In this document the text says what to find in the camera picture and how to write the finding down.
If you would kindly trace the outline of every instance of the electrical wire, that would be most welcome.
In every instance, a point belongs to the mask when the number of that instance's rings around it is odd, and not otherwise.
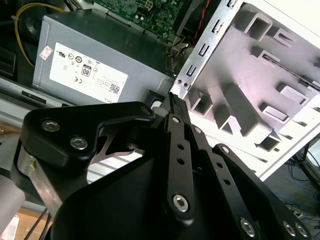
[[[38,219],[35,221],[35,223],[33,224],[33,226],[30,228],[30,231],[27,233],[27,235],[25,236],[24,240],[28,240],[31,236],[31,234],[34,232],[34,230],[36,229],[36,227],[38,226],[38,224],[40,223],[41,219],[44,217],[44,215],[47,212],[47,208],[44,209],[44,211],[41,213],[41,215],[38,217]]]
[[[300,209],[302,208],[301,205],[304,205],[304,204],[301,203],[301,202],[292,201],[292,200],[290,200],[289,198],[287,198],[285,195],[282,195],[282,194],[280,194],[280,193],[275,193],[275,195],[284,198],[285,200],[287,200],[287,201],[290,202],[290,203],[293,203],[294,205],[299,206]]]
[[[291,170],[292,170],[292,176],[295,177],[295,171],[294,171],[294,169],[292,168]],[[311,193],[309,190],[307,190],[304,186],[302,186],[297,180],[295,180],[295,179],[293,179],[293,180],[294,180],[295,184],[297,184],[297,185],[305,192],[306,195],[308,195],[310,198],[312,198],[312,199],[315,200],[318,204],[320,204],[320,202],[319,202],[316,198],[314,198],[314,197],[312,196],[312,193]]]
[[[201,30],[202,22],[205,19],[206,10],[208,9],[210,2],[211,2],[211,0],[207,0],[206,4],[205,4],[205,7],[202,10],[202,15],[201,15],[201,20],[199,22],[199,26],[198,26],[197,31],[194,34],[193,46],[195,46],[196,43],[197,43],[198,34],[199,34],[199,31]]]
[[[293,179],[295,179],[295,180],[297,180],[297,181],[301,181],[301,182],[309,181],[309,179],[298,179],[298,178],[294,177],[294,176],[292,175],[292,172],[290,171],[290,165],[288,165],[288,171],[289,171],[289,175],[290,175]]]
[[[48,231],[48,226],[49,226],[49,223],[51,221],[51,218],[52,218],[51,214],[49,213],[48,217],[47,217],[47,219],[45,221],[44,229],[42,230],[41,235],[39,237],[39,240],[45,240],[45,237],[46,237],[46,234],[47,234],[47,231]]]
[[[65,13],[66,11],[63,10],[62,8],[60,7],[57,7],[57,6],[53,6],[53,5],[50,5],[50,4],[46,4],[46,3],[40,3],[40,2],[33,2],[33,3],[28,3],[26,5],[23,5],[16,13],[15,15],[15,20],[14,20],[14,32],[15,32],[15,36],[16,36],[16,40],[18,42],[18,45],[21,49],[21,52],[23,54],[23,56],[25,57],[26,61],[32,66],[32,67],[35,67],[35,65],[32,63],[31,59],[28,57],[23,45],[22,45],[22,42],[21,42],[21,39],[20,39],[20,35],[19,35],[19,29],[18,29],[18,21],[19,21],[19,17],[20,15],[27,9],[29,8],[32,8],[32,7],[37,7],[37,6],[42,6],[42,7],[47,7],[47,8],[50,8],[50,9],[54,9],[60,13]]]
[[[70,11],[74,11],[74,10],[75,10],[75,8],[74,8],[74,6],[73,6],[73,4],[72,4],[71,1],[69,1],[69,0],[63,0],[63,2],[64,2],[64,4],[66,5],[66,7],[67,7]]]
[[[173,57],[174,55],[171,53],[171,51],[172,51],[172,49],[175,47],[175,46],[177,46],[178,44],[182,44],[183,42],[184,42],[184,40],[185,40],[185,37],[184,38],[182,38],[180,41],[178,41],[177,43],[175,43],[176,41],[177,41],[177,38],[178,37],[175,37],[175,39],[174,39],[174,41],[173,41],[173,44],[169,47],[169,49],[168,49],[168,52],[167,52],[167,56],[168,57]]]
[[[191,47],[191,43],[188,43],[185,47],[181,48],[181,50],[175,55],[175,57],[178,57],[180,54],[182,54],[185,50],[189,49]]]
[[[320,164],[317,161],[317,159],[312,155],[312,153],[310,151],[308,151],[308,153],[311,155],[311,157],[315,160],[316,164],[318,165],[318,167],[320,168]]]

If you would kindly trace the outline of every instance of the bolt head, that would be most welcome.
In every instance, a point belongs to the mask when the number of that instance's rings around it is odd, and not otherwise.
[[[53,120],[45,120],[42,123],[42,128],[48,132],[57,132],[60,129],[59,123]]]
[[[198,134],[201,134],[202,131],[200,128],[198,128],[197,126],[194,127],[194,130],[198,133]]]
[[[81,136],[74,136],[73,138],[71,138],[70,144],[77,150],[84,150],[88,146],[87,141]]]
[[[226,154],[229,154],[230,151],[228,148],[226,148],[225,146],[222,147],[222,150],[226,153]]]
[[[180,120],[176,118],[175,116],[172,117],[172,120],[175,121],[177,124],[180,123]]]
[[[173,196],[173,204],[182,213],[185,213],[189,209],[187,200],[179,194]]]

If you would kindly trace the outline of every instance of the green circuit board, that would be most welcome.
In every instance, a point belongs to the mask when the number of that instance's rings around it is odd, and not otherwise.
[[[118,16],[173,42],[174,23],[185,0],[93,0]]]

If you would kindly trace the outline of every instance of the mounting hole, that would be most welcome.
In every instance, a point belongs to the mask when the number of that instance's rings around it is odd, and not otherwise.
[[[227,184],[227,185],[231,185],[231,182],[228,180],[228,179],[223,179],[223,181],[225,182],[225,184]]]
[[[185,161],[184,161],[182,158],[178,158],[177,161],[178,161],[178,163],[181,164],[181,165],[184,165],[184,164],[185,164]]]
[[[185,149],[184,146],[182,146],[181,144],[178,144],[178,148],[181,150]]]

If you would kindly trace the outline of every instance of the white label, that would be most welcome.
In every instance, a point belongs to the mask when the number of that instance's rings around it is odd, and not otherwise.
[[[111,104],[119,100],[128,75],[57,42],[49,78]]]
[[[52,48],[49,47],[48,45],[45,46],[45,48],[42,50],[42,52],[40,53],[40,57],[43,59],[43,60],[46,60],[50,54],[53,52]]]

